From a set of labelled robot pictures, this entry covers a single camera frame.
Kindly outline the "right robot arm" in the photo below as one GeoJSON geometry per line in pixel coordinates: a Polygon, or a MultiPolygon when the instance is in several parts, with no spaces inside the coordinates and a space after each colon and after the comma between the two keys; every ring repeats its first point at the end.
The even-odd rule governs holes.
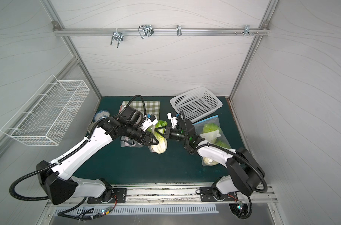
{"type": "Polygon", "coordinates": [[[172,117],[171,125],[155,129],[165,139],[183,143],[190,154],[197,153],[224,166],[228,175],[219,178],[211,186],[213,197],[221,201],[226,195],[240,192],[249,197],[253,192],[265,193],[268,190],[265,173],[245,148],[232,149],[218,122],[208,119],[192,124],[190,120],[172,117]]]}

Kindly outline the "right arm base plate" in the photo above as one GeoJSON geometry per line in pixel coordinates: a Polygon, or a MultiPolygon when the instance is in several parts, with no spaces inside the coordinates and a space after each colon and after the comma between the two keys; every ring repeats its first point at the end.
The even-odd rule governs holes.
{"type": "Polygon", "coordinates": [[[200,187],[195,193],[200,196],[201,202],[236,202],[238,200],[236,192],[224,195],[212,187],[200,187]]]}

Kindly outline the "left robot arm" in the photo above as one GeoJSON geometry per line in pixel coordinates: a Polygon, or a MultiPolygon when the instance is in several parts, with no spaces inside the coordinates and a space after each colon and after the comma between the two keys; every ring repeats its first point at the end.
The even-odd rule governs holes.
{"type": "Polygon", "coordinates": [[[38,180],[52,204],[58,205],[73,197],[91,197],[100,203],[110,202],[114,192],[105,179],[81,179],[75,177],[74,173],[118,137],[128,137],[145,146],[157,145],[158,140],[148,131],[157,122],[156,116],[142,114],[128,106],[120,114],[96,122],[89,135],[63,155],[49,163],[40,162],[36,168],[46,170],[38,175],[38,180]]]}

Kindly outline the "pink-dotted zipper bag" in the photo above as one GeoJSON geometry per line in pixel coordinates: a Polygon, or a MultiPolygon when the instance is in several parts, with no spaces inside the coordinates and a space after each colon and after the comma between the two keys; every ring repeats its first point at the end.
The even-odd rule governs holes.
{"type": "MultiPolygon", "coordinates": [[[[153,133],[146,130],[143,132],[140,129],[141,124],[131,125],[127,124],[121,128],[123,136],[120,137],[121,147],[143,147],[157,145],[158,140],[153,133]]],[[[164,127],[156,128],[155,131],[162,136],[165,131],[164,127]]]]}

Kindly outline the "clear blue-zip zipper bag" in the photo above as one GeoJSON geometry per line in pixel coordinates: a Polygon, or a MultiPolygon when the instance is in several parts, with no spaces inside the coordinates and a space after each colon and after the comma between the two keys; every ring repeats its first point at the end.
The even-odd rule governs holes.
{"type": "Polygon", "coordinates": [[[232,149],[224,132],[220,134],[219,131],[217,130],[214,132],[203,133],[202,131],[203,126],[207,123],[216,123],[217,125],[220,126],[218,115],[215,115],[207,119],[204,119],[202,121],[199,121],[197,123],[194,123],[193,125],[195,127],[196,133],[200,135],[202,138],[204,138],[205,141],[208,141],[211,144],[215,144],[217,146],[227,148],[227,149],[232,149]]]}

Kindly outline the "chinese cabbage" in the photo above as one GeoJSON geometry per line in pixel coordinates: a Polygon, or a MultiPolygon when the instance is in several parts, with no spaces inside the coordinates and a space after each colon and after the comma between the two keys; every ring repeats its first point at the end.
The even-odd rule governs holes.
{"type": "Polygon", "coordinates": [[[148,131],[153,133],[156,139],[158,140],[157,145],[149,146],[149,150],[151,152],[162,154],[167,150],[167,146],[168,146],[167,140],[155,131],[156,128],[166,127],[167,125],[168,123],[166,121],[159,121],[156,125],[148,128],[148,131]]]}
{"type": "Polygon", "coordinates": [[[224,167],[226,167],[226,162],[229,158],[232,158],[233,156],[229,154],[228,152],[225,152],[224,150],[231,151],[230,149],[223,148],[220,146],[217,146],[215,144],[211,144],[208,141],[202,141],[200,145],[205,144],[205,147],[200,147],[198,149],[198,154],[201,157],[209,158],[224,167]]]}
{"type": "Polygon", "coordinates": [[[219,131],[219,133],[222,133],[222,129],[220,128],[219,125],[216,123],[207,123],[203,126],[203,133],[209,133],[209,132],[214,132],[214,131],[219,131]]]}

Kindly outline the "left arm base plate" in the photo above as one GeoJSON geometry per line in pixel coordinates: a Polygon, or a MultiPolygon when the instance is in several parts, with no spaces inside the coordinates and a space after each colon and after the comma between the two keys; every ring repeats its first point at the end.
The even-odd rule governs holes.
{"type": "Polygon", "coordinates": [[[125,203],[127,188],[107,189],[100,197],[89,197],[88,204],[108,204],[108,203],[125,203]]]}

